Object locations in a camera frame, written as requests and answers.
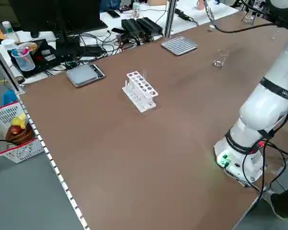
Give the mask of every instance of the white desk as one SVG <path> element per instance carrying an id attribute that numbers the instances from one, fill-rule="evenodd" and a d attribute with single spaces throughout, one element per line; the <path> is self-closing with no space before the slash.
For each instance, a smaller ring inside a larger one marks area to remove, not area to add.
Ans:
<path id="1" fill-rule="evenodd" d="M 213 0 L 209 1 L 208 4 L 210 5 L 210 7 L 214 13 L 215 19 L 219 19 L 219 18 L 228 16 L 228 15 L 231 15 L 231 14 L 234 14 L 237 12 L 236 9 L 234 9 L 230 6 L 224 5 L 222 3 L 220 3 L 219 5 L 216 5 L 216 3 Z M 197 21 L 199 23 L 199 25 L 209 22 L 209 19 L 206 15 L 206 11 L 205 10 L 200 11 L 195 6 L 196 6 L 196 1 L 194 1 L 194 0 L 180 0 L 177 3 L 177 8 L 184 11 L 184 13 L 186 15 L 192 17 L 195 21 Z M 141 17 L 148 17 L 149 19 L 151 19 L 152 21 L 155 22 L 155 21 L 157 21 L 158 18 L 160 18 L 160 16 L 162 14 L 164 14 L 163 10 L 165 10 L 165 9 L 168 9 L 168 6 L 149 6 L 147 4 L 141 4 L 141 10 L 142 11 L 140 13 L 140 16 Z M 100 19 L 104 23 L 107 24 L 108 28 L 97 30 L 97 31 L 91 31 L 88 33 L 90 33 L 92 35 L 96 35 L 96 36 L 105 36 L 105 37 L 100 38 L 101 40 L 103 40 L 109 35 L 108 31 L 111 32 L 112 28 L 114 28 L 114 27 L 121 28 L 121 20 L 122 19 L 129 19 L 131 17 L 132 17 L 132 11 L 126 11 L 125 13 L 120 13 L 120 18 L 116 18 L 116 19 L 113 19 L 106 12 L 101 13 Z M 157 23 L 164 29 L 165 25 L 166 25 L 166 20 L 167 20 L 167 12 L 163 15 L 163 17 L 161 19 L 159 19 L 159 21 Z M 185 21 L 185 20 L 179 18 L 177 15 L 175 15 L 174 21 L 173 21 L 173 26 L 172 26 L 172 34 L 176 34 L 176 33 L 179 33 L 181 31 L 191 29 L 193 27 L 196 27 L 195 23 Z M 27 42 L 27 41 L 32 40 L 32 37 L 30 36 L 29 32 L 19 31 L 17 33 L 19 35 L 21 42 Z M 109 41 L 113 40 L 115 37 L 116 37 L 116 33 L 111 32 L 111 36 L 108 37 L 108 40 Z M 154 39 L 156 40 L 156 39 L 159 39 L 160 37 L 161 36 L 159 35 L 159 36 L 154 37 Z M 50 41 L 49 44 L 55 48 L 56 43 L 54 42 L 54 40 L 56 38 L 52 32 L 41 32 L 39 38 L 36 38 L 35 40 L 43 39 L 43 38 L 46 39 L 48 42 Z M 83 39 L 84 39 L 84 42 L 86 45 L 96 45 L 96 40 L 93 38 L 83 37 Z M 108 47 L 105 46 L 105 49 L 107 51 L 111 51 L 112 47 L 111 46 L 108 46 Z M 0 45 L 0 52 L 2 53 L 7 64 L 9 66 L 11 66 L 12 62 L 11 62 L 10 56 L 8 55 L 7 51 L 5 50 L 5 48 L 2 45 Z M 64 66 L 58 66 L 58 67 L 55 67 L 55 69 L 64 70 Z M 15 76 L 21 75 L 21 73 L 14 66 L 11 67 L 11 71 Z M 58 73 L 57 71 L 49 71 L 49 72 L 51 72 L 52 74 Z M 47 78 L 47 77 L 48 77 L 47 74 L 39 73 L 37 75 L 34 75 L 34 76 L 26 79 L 25 83 L 26 84 L 33 83 L 35 81 L 39 81 L 39 80 Z"/>

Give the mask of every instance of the black strap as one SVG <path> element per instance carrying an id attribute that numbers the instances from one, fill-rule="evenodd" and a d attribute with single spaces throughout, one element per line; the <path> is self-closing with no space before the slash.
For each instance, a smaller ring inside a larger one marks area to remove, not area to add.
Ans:
<path id="1" fill-rule="evenodd" d="M 258 151 L 259 146 L 255 145 L 254 147 L 244 147 L 242 145 L 239 145 L 237 142 L 234 141 L 234 139 L 230 135 L 230 130 L 225 134 L 225 138 L 229 146 L 231 146 L 235 151 L 242 153 L 244 155 L 248 154 L 254 154 Z"/>
<path id="2" fill-rule="evenodd" d="M 262 84 L 264 87 L 266 87 L 271 92 L 273 92 L 273 93 L 277 94 L 278 96 L 281 96 L 281 97 L 288 100 L 288 90 L 285 90 L 282 87 L 275 85 L 273 82 L 269 81 L 265 77 L 263 77 L 261 79 L 260 84 Z"/>
<path id="3" fill-rule="evenodd" d="M 272 137 L 274 137 L 274 130 L 273 129 L 268 133 L 264 129 L 258 130 L 257 132 L 259 132 L 260 135 L 263 136 L 267 140 L 270 140 Z"/>

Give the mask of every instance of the computer monitor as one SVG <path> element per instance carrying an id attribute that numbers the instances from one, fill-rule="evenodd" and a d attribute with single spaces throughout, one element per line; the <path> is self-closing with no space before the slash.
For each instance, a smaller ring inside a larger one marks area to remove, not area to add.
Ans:
<path id="1" fill-rule="evenodd" d="M 100 0 L 9 0 L 24 31 L 53 31 L 60 34 L 58 11 L 65 33 L 75 35 L 107 28 L 99 18 Z"/>

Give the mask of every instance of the gray floor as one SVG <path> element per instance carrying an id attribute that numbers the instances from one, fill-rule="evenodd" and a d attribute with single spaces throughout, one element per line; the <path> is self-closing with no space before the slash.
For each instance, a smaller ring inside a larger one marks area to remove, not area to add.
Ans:
<path id="1" fill-rule="evenodd" d="M 5 91 L 0 85 L 0 105 Z M 279 181 L 288 188 L 288 169 Z M 20 164 L 0 157 L 0 230 L 8 229 L 83 230 L 44 153 Z M 236 229 L 288 230 L 288 220 L 278 220 L 262 201 Z"/>

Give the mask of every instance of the red apple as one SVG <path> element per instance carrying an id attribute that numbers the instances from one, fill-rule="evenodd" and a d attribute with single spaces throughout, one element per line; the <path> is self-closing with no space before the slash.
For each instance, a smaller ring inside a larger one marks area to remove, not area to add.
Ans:
<path id="1" fill-rule="evenodd" d="M 18 135 L 22 132 L 22 128 L 20 126 L 11 126 L 11 133 L 14 135 Z"/>

